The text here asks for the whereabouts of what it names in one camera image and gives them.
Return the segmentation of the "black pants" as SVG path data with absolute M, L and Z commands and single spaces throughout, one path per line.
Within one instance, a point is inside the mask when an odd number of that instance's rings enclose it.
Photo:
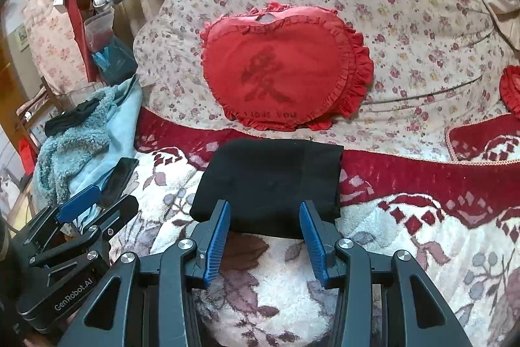
M 230 205 L 236 233 L 299 239 L 301 203 L 310 200 L 324 221 L 339 217 L 343 148 L 303 140 L 237 138 L 214 152 L 190 210 L 209 219 L 217 201 Z

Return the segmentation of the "light blue fleece jacket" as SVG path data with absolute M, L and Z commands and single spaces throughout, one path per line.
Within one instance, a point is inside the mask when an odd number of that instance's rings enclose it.
M 64 204 L 95 184 L 120 158 L 135 155 L 142 104 L 138 78 L 102 87 L 87 98 L 91 99 L 99 99 L 99 105 L 83 123 L 48 137 L 41 146 L 32 179 L 37 209 Z

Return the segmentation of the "teal plastic bag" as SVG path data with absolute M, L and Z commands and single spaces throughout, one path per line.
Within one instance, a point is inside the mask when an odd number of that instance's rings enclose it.
M 91 57 L 108 86 L 120 85 L 132 78 L 137 70 L 132 51 L 116 36 L 102 50 L 92 53 Z

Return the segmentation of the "red white floral blanket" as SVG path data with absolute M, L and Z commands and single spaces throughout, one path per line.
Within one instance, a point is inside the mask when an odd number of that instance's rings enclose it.
M 208 159 L 237 137 L 140 112 L 138 166 L 127 192 L 139 210 L 112 255 L 159 253 L 189 236 Z M 405 249 L 446 298 L 475 346 L 519 343 L 519 120 L 503 114 L 451 128 L 449 162 L 346 152 L 338 230 L 365 249 Z M 196 297 L 205 346 L 325 346 L 338 294 L 314 278 L 299 240 L 241 227 L 220 276 Z

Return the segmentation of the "floral pillow stack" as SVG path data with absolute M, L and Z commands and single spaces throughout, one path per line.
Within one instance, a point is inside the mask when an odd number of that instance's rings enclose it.
M 54 0 L 27 0 L 22 13 L 33 63 L 56 94 L 66 94 L 87 83 L 85 64 L 67 12 Z

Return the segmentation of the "red heart-shaped pillow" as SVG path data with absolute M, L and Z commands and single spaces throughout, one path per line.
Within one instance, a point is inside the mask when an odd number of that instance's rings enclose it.
M 271 2 L 206 24 L 201 39 L 225 117 L 257 130 L 328 129 L 358 111 L 374 77 L 362 34 L 319 6 Z

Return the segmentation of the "clear plastic bag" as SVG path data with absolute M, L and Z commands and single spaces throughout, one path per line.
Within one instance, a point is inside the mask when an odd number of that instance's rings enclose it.
M 93 0 L 94 14 L 84 23 L 87 46 L 92 53 L 97 53 L 114 36 L 115 6 L 123 0 Z

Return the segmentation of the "red hanging bag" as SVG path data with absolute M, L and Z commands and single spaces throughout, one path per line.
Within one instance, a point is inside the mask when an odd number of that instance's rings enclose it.
M 86 79 L 89 83 L 95 82 L 99 77 L 99 70 L 92 58 L 84 23 L 92 16 L 92 0 L 64 0 L 64 4 L 71 22 L 74 40 L 84 63 Z

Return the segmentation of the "floral beige quilt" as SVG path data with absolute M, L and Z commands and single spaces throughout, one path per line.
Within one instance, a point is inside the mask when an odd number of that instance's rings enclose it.
M 430 158 L 518 59 L 483 0 L 165 0 L 134 55 L 183 127 Z

